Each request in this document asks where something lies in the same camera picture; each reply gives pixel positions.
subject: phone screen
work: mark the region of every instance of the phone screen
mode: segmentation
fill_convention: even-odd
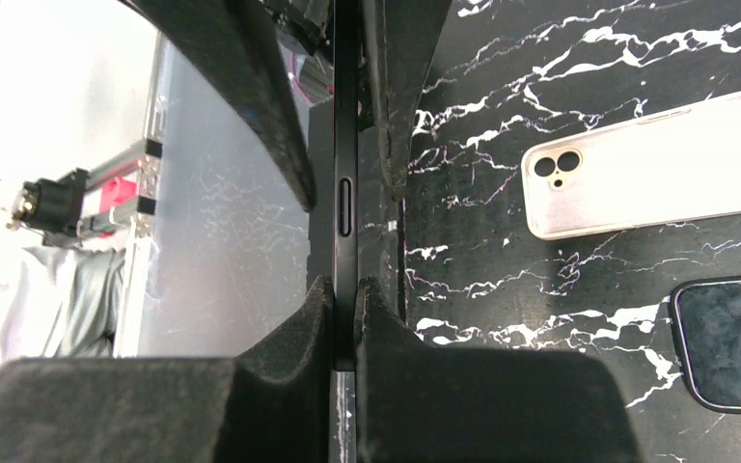
[[[697,282],[672,296],[683,372],[695,398],[741,412],[741,280]]]

